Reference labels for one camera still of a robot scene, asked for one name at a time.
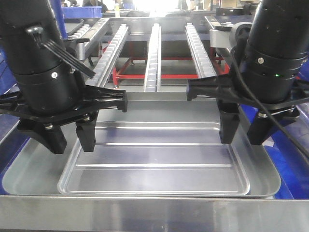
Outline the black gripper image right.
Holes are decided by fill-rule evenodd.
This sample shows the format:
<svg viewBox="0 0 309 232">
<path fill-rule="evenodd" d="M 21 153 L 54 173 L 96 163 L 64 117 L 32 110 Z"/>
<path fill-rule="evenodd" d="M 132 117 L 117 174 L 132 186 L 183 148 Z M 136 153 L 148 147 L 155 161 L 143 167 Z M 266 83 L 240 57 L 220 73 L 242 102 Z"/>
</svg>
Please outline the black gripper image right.
<svg viewBox="0 0 309 232">
<path fill-rule="evenodd" d="M 239 105 L 244 104 L 270 112 L 283 111 L 309 102 L 308 81 L 295 80 L 283 99 L 262 101 L 249 89 L 239 76 L 236 81 L 229 74 L 188 80 L 186 98 L 191 101 L 198 96 L 217 99 L 220 115 L 219 136 L 222 144 L 231 144 L 239 126 Z M 258 111 L 248 129 L 247 136 L 252 145 L 261 145 L 279 129 L 274 123 Z"/>
</svg>

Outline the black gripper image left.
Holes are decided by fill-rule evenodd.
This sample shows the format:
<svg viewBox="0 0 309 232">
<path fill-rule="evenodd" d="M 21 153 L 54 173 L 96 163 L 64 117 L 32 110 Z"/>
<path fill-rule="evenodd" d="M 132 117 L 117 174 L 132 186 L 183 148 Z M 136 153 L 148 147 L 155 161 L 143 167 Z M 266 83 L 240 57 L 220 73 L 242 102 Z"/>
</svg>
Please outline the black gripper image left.
<svg viewBox="0 0 309 232">
<path fill-rule="evenodd" d="M 93 152 L 96 144 L 95 127 L 98 111 L 109 108 L 127 111 L 125 90 L 86 85 L 82 97 L 75 105 L 59 113 L 48 114 L 37 113 L 31 109 L 19 91 L 0 96 L 0 112 L 21 118 L 17 129 L 54 154 L 63 154 L 67 141 L 60 126 L 53 126 L 48 130 L 44 124 L 65 125 L 77 121 L 76 133 L 83 151 Z"/>
</svg>

